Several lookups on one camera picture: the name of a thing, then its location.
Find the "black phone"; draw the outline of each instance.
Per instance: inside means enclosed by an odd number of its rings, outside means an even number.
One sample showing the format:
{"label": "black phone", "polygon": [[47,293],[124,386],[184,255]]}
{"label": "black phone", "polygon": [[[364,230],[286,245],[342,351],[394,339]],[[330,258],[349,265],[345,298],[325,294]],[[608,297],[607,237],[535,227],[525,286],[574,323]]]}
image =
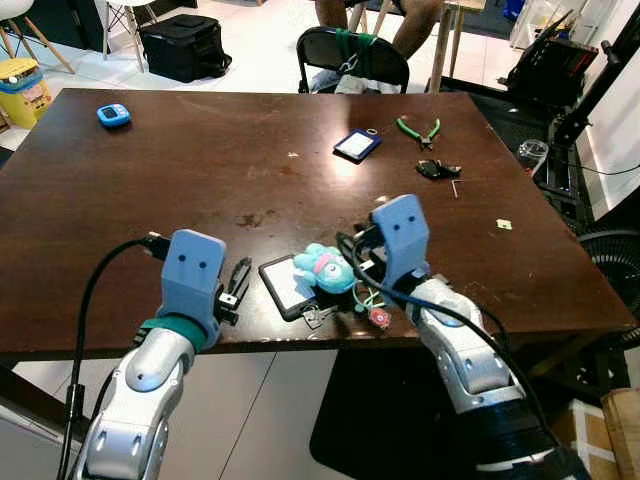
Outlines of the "black phone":
{"label": "black phone", "polygon": [[316,291],[295,275],[293,255],[286,255],[258,267],[258,273],[276,302],[282,318],[291,322],[318,307]]}

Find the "person's leg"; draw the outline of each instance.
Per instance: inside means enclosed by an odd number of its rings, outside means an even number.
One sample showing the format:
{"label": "person's leg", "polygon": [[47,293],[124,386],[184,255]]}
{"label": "person's leg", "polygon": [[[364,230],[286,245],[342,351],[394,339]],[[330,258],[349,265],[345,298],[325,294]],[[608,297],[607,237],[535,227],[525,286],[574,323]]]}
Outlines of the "person's leg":
{"label": "person's leg", "polygon": [[323,27],[347,28],[347,12],[341,0],[316,0],[316,15]]}
{"label": "person's leg", "polygon": [[429,37],[443,3],[443,0],[400,0],[405,17],[393,39],[393,46],[404,58],[413,55]]}

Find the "chair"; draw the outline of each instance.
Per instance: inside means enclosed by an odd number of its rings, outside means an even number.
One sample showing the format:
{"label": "chair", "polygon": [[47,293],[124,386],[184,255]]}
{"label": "chair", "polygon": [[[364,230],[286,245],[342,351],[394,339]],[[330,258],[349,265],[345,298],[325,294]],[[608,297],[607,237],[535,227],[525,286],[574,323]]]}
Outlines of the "chair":
{"label": "chair", "polygon": [[[51,44],[51,42],[47,40],[47,37],[45,37],[45,35],[38,29],[38,27],[36,27],[35,24],[31,20],[29,20],[29,17],[25,15],[25,13],[27,13],[27,11],[33,5],[33,1],[34,0],[3,0],[2,2],[0,2],[0,22],[7,20],[9,26],[11,27],[11,30],[13,30],[15,35],[18,37],[18,48],[20,48],[20,43],[24,44],[24,48],[27,50],[27,52],[29,52],[31,58],[40,63],[38,58],[36,57],[36,54],[31,48],[31,45],[29,45],[29,42],[27,42],[27,38],[24,36],[24,34],[14,21],[15,18],[24,15],[25,23],[27,24],[29,29],[36,35],[36,37],[38,37],[38,40],[40,40],[42,45],[51,50],[51,53],[53,53],[56,58],[60,60],[65,68],[69,70],[69,72],[75,73],[73,68],[71,68],[69,62],[67,62],[67,60],[60,54],[60,52],[58,52],[58,50],[56,50],[56,48]],[[18,48],[16,48],[16,50],[13,49],[13,46],[9,41],[9,36],[4,29],[4,26],[2,26],[1,24],[0,36],[2,36],[2,41],[4,42],[5,49],[9,57],[15,58]]]}
{"label": "chair", "polygon": [[[151,17],[151,21],[156,23],[158,20],[156,15],[153,13],[153,9],[151,5],[149,5],[153,0],[115,0],[115,1],[105,1],[105,17],[104,17],[104,34],[102,37],[102,58],[103,60],[107,59],[107,49],[109,48],[107,45],[107,41],[109,40],[109,32],[111,31],[111,27],[113,27],[116,22],[119,22],[123,26],[122,17],[124,16],[127,25],[125,26],[126,30],[131,35],[131,39],[133,40],[133,47],[136,51],[136,57],[138,59],[138,67],[140,71],[144,73],[144,66],[142,64],[142,57],[140,56],[140,49],[138,47],[139,43],[142,43],[140,40],[140,35],[138,34],[138,23],[136,22],[136,17],[133,13],[133,7],[144,7],[149,16]],[[109,13],[113,13],[113,20],[109,23]]]}
{"label": "chair", "polygon": [[[339,42],[339,32],[346,35],[345,44],[341,45]],[[327,27],[312,27],[304,32],[296,47],[302,76],[298,92],[309,93],[306,64],[348,73],[354,77],[400,85],[400,93],[406,93],[409,65],[404,57],[381,38],[376,38],[373,44],[363,50],[362,38],[371,37]]]}

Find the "id card holder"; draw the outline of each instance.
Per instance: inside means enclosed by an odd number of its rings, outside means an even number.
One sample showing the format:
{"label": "id card holder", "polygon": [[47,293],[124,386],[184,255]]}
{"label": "id card holder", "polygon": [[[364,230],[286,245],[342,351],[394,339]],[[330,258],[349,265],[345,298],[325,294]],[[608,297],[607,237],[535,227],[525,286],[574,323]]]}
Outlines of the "id card holder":
{"label": "id card holder", "polygon": [[360,163],[381,142],[377,131],[356,128],[334,145],[333,151],[352,162]]}

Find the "yellow bin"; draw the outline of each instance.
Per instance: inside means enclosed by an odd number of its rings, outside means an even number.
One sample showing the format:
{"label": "yellow bin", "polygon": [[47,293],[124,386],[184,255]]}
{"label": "yellow bin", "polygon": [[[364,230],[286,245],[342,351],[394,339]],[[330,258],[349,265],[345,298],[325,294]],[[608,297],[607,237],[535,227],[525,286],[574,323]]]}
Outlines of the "yellow bin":
{"label": "yellow bin", "polygon": [[33,127],[50,104],[51,93],[35,60],[10,58],[0,62],[0,105],[13,123]]}

